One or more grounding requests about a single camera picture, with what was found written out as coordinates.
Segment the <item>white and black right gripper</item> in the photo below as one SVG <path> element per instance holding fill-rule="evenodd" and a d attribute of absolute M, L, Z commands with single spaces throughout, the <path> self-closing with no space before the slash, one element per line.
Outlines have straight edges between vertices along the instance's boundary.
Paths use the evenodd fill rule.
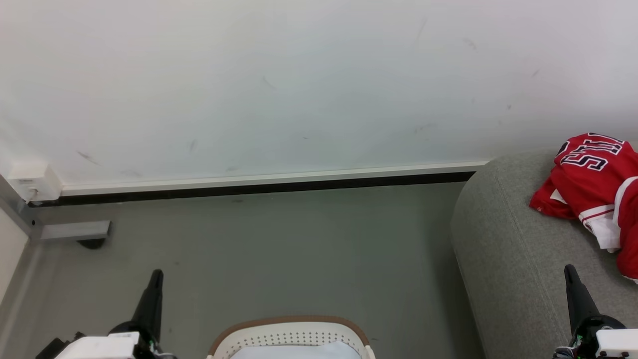
<path fill-rule="evenodd" d="M 638 330 L 600 315 L 576 268 L 564 268 L 571 343 L 554 350 L 554 359 L 636 359 Z"/>

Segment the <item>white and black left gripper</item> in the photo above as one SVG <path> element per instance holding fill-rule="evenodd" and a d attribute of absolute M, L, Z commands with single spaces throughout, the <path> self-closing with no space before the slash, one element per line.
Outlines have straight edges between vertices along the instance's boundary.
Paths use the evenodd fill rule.
<path fill-rule="evenodd" d="M 75 339 L 55 359 L 171 359 L 160 346 L 163 279 L 162 270 L 152 272 L 132 321 L 117 325 L 107 336 Z"/>

